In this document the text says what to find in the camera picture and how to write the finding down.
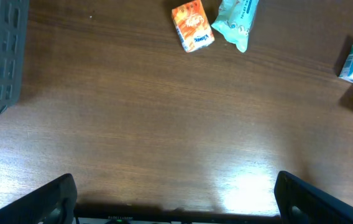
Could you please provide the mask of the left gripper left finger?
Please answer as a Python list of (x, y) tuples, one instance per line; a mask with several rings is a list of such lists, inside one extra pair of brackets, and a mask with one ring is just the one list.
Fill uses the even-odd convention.
[(71, 174), (63, 174), (0, 209), (0, 224), (72, 223), (77, 189)]

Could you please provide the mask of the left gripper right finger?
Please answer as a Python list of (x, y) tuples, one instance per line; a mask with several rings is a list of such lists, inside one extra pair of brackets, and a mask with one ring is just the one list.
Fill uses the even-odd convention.
[(283, 223), (353, 223), (353, 207), (297, 176), (280, 171), (274, 187)]

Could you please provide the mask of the orange tissue pack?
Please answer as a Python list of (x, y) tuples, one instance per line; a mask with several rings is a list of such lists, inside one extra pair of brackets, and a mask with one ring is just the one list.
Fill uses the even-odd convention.
[(172, 9), (172, 19), (185, 52), (194, 52), (214, 42), (201, 0), (190, 1)]

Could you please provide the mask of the teal wet wipes pack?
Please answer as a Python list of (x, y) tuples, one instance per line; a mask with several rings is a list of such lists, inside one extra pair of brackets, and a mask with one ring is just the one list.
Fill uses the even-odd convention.
[(259, 0), (222, 0), (211, 27), (244, 53), (248, 48)]

